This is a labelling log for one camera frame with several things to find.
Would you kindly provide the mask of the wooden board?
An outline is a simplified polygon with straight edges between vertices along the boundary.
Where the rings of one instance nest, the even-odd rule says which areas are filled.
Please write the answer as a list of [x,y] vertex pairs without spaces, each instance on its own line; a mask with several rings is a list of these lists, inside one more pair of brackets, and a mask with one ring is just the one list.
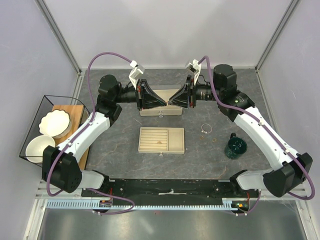
[[61,110],[69,114],[71,120],[70,131],[63,137],[55,139],[56,145],[67,140],[88,118],[89,113],[83,105],[54,105],[52,111]]

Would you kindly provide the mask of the beige open jewelry box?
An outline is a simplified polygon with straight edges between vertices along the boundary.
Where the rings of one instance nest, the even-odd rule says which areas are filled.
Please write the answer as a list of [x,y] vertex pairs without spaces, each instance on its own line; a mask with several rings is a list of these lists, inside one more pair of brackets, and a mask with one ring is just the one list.
[[[170,97],[172,97],[180,88],[180,84],[151,85],[151,89],[166,102],[168,102]],[[143,109],[139,114],[141,117],[158,116],[159,118],[162,118],[163,116],[180,116],[182,115],[182,112],[182,107],[167,105],[151,109]]]

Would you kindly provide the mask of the white round bowl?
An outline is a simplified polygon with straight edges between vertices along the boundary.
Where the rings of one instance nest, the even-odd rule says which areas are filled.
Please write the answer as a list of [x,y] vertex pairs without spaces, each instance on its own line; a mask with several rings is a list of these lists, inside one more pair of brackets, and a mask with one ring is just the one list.
[[35,137],[27,145],[25,156],[31,163],[41,164],[43,162],[43,152],[46,147],[55,147],[55,140],[48,135],[40,135]]

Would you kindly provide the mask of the white scalloped bowl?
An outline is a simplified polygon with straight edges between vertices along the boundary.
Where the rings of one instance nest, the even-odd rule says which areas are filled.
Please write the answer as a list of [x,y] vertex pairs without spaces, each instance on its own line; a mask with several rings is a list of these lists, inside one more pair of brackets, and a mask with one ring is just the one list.
[[65,110],[55,109],[41,119],[38,127],[42,135],[60,139],[71,130],[72,121]]

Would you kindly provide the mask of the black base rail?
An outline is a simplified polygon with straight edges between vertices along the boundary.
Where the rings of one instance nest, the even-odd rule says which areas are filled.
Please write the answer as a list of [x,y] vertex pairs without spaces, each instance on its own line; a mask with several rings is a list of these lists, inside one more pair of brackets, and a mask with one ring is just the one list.
[[241,190],[229,180],[217,179],[105,179],[97,189],[104,194],[123,198],[138,196],[160,196],[170,192],[187,196],[209,196],[214,198],[256,198],[259,191]]

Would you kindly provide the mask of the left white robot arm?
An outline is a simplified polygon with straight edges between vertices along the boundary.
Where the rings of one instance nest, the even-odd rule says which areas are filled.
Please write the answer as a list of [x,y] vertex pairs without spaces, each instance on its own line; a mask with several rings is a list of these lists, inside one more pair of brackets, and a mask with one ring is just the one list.
[[47,146],[42,154],[42,179],[46,187],[57,187],[61,192],[72,193],[86,188],[99,197],[106,196],[110,185],[104,181],[102,173],[81,170],[79,161],[84,152],[121,114],[121,103],[136,103],[138,110],[146,110],[167,105],[148,85],[139,79],[137,86],[122,87],[111,74],[99,81],[97,103],[88,119],[67,140],[57,147]]

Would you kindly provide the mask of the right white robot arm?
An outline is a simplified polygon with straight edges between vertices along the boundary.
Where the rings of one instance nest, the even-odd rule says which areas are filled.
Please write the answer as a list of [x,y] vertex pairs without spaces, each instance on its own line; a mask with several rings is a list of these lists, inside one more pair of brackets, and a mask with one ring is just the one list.
[[294,195],[292,190],[308,179],[313,163],[308,153],[300,154],[284,141],[262,117],[254,102],[237,89],[237,74],[228,64],[219,64],[209,72],[210,83],[200,84],[202,65],[193,60],[186,65],[191,71],[184,86],[170,97],[168,104],[194,108],[197,101],[216,101],[219,110],[240,127],[259,147],[270,169],[242,170],[234,174],[229,191],[235,197],[247,190],[268,190],[275,197]]

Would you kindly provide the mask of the dark green mug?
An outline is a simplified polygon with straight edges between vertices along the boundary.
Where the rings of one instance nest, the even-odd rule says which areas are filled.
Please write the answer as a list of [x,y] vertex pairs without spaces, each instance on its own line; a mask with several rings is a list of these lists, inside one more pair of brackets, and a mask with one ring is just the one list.
[[224,154],[229,159],[236,160],[246,153],[247,149],[247,143],[233,132],[230,134],[230,138],[225,145]]

